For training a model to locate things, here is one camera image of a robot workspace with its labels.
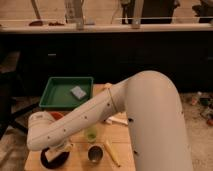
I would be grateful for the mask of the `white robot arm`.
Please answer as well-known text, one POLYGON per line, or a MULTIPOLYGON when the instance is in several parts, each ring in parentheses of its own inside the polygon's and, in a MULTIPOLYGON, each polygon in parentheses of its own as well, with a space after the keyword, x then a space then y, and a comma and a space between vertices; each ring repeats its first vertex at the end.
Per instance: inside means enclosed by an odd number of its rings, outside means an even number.
POLYGON ((59 120, 46 111, 32 114, 27 147, 57 147, 119 112, 127 114, 136 171, 193 171, 179 93, 157 71, 142 71, 114 84, 59 120))

